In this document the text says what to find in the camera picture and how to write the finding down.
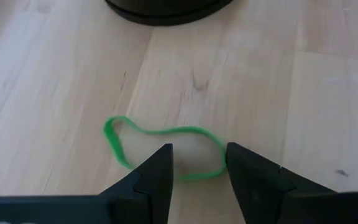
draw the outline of black base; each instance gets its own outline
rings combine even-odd
[[[232,0],[217,0],[210,5],[195,9],[194,11],[186,14],[179,14],[174,16],[145,16],[142,14],[126,11],[111,3],[110,1],[106,0],[109,6],[117,14],[124,17],[125,19],[139,24],[146,24],[151,26],[173,26],[193,22],[211,15],[212,13],[220,10],[221,8],[229,4],[231,1]]]

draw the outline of rubber band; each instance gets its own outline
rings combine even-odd
[[[104,134],[110,144],[111,150],[115,155],[117,161],[124,167],[128,169],[135,169],[134,166],[130,165],[127,161],[124,148],[122,147],[121,140],[119,139],[117,133],[114,130],[114,122],[116,121],[123,121],[129,127],[134,129],[137,132],[143,134],[152,134],[152,135],[159,135],[159,134],[175,134],[175,133],[194,133],[194,134],[202,134],[207,138],[210,138],[216,145],[218,145],[219,152],[221,155],[221,162],[222,166],[214,172],[207,172],[207,173],[196,173],[196,174],[187,174],[183,176],[179,176],[180,180],[202,180],[202,179],[210,179],[216,176],[221,175],[226,170],[226,160],[225,160],[225,146],[223,142],[216,137],[211,132],[196,126],[183,126],[177,128],[168,128],[168,129],[161,129],[161,130],[146,130],[138,127],[135,123],[133,123],[129,118],[125,116],[113,116],[109,118],[103,128]]]

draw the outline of black round object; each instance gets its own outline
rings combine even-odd
[[[232,0],[106,0],[120,16],[140,24],[172,26],[204,18]]]

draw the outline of wooden floor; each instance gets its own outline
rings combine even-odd
[[[197,125],[313,181],[358,190],[358,1],[234,0],[149,27],[103,0],[0,0],[0,195],[97,194],[128,174],[101,132]],[[135,164],[173,142],[178,172],[219,162],[192,135],[121,127]],[[170,223],[243,223],[227,174],[174,185]]]

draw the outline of dark spot on floor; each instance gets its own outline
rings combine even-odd
[[[348,176],[349,176],[349,174],[347,174],[347,172],[345,172],[344,170],[335,170],[335,173],[341,174],[341,175],[343,175],[343,176],[345,176],[345,177],[348,177]]]

